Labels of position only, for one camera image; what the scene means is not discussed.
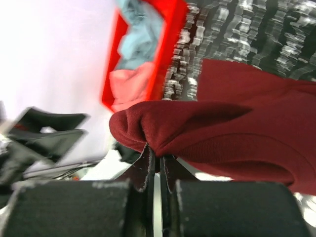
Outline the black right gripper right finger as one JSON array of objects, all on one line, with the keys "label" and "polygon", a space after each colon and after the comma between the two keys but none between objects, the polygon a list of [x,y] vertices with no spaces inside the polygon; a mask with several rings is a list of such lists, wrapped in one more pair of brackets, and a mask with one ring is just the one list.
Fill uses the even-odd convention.
[{"label": "black right gripper right finger", "polygon": [[201,181],[173,156],[160,159],[165,237],[309,237],[291,191],[280,183]]}]

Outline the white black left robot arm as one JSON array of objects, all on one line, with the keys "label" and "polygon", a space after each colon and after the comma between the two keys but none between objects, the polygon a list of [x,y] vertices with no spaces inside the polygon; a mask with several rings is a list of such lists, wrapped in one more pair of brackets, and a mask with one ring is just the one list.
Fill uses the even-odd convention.
[{"label": "white black left robot arm", "polygon": [[0,206],[5,207],[12,184],[35,162],[57,163],[85,134],[78,126],[87,114],[55,114],[28,107],[0,136]]}]

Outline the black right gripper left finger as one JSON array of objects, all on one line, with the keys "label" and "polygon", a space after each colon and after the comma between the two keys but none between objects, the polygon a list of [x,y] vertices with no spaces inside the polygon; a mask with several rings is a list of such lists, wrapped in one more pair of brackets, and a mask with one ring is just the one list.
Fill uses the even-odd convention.
[{"label": "black right gripper left finger", "polygon": [[3,237],[151,237],[155,154],[113,180],[26,181],[0,218]]}]

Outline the dark red t shirt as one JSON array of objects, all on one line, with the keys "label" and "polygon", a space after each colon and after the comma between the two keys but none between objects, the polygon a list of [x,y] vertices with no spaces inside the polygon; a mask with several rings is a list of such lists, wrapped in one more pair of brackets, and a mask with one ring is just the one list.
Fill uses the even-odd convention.
[{"label": "dark red t shirt", "polygon": [[205,59],[196,101],[146,101],[112,115],[137,151],[177,156],[211,175],[316,193],[316,84]]}]

